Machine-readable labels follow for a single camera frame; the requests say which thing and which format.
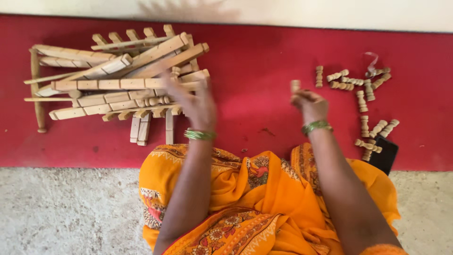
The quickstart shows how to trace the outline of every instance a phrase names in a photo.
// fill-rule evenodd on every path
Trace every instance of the hand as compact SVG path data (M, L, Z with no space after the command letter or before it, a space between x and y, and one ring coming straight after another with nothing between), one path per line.
M291 103L301 111L304 125L318 120L327 121L329 102L315 92L300 89L291 96Z
M192 129L213 132L216 125L216 105L212 98L209 81L200 80L197 96L189 93L184 87L170 78L170 73L165 70L161 77L170 96L183 108L184 114L189 118Z

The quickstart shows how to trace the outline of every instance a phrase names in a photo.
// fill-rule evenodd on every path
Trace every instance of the white wall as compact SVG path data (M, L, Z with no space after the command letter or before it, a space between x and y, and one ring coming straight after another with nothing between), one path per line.
M453 32L453 0L0 0L0 12Z

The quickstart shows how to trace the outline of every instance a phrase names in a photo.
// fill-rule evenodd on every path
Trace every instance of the concrete floor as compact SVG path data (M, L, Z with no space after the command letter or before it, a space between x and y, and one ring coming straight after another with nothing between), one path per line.
M1 254L150 254L138 169L0 168ZM453 254L453 172L392 172L411 255Z

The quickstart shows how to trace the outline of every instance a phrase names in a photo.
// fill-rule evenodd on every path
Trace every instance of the woman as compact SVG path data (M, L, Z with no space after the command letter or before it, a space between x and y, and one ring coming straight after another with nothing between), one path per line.
M271 152L240 159L212 148L208 90L195 97L164 79L192 130L188 145L158 146L140 169L143 237L155 255L406 254L391 226L400 217L393 184L345 159L324 98L308 90L291 97L311 145L293 149L290 162Z

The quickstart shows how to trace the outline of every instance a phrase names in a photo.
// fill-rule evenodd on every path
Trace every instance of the wooden rod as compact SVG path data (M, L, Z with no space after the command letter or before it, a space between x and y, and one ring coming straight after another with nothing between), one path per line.
M37 79L31 79L31 80L26 80L24 81L25 84L32 84L32 83L39 83L39 82L47 82L51 80L58 80L61 78L65 78L74 74L77 74L78 72L72 72L72 73L67 73L67 74L58 74L58 75L53 75L53 76L47 76L47 77L42 77L42 78L37 78Z
M91 46L91 49L92 50L111 49L111 48L119 48L119 47L132 46L132 45L140 45L140 44L144 44L144 43L159 43L159 42L163 42L168 39L171 39L171 38L173 38L173 36L146 38L146 39L137 40L137 41L127 41L127 42L115 43L115 44L94 45L94 46Z
M72 98L24 98L26 102L58 102L72 101Z

